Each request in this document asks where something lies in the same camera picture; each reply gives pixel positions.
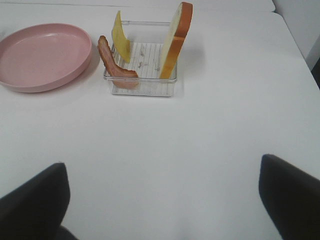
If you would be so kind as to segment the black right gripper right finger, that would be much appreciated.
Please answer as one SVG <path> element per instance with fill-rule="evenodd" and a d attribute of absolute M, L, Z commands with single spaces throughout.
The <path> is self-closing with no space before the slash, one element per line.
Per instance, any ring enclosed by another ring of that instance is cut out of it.
<path fill-rule="evenodd" d="M 260 199 L 284 240 L 320 238 L 320 181 L 273 154 L 261 158 Z"/>

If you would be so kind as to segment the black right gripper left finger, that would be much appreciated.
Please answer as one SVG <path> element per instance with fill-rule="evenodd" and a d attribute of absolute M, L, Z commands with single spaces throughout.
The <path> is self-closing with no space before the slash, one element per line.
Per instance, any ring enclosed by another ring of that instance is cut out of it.
<path fill-rule="evenodd" d="M 1 197 L 2 240 L 75 240 L 62 221 L 71 198 L 66 165 L 54 163 Z"/>

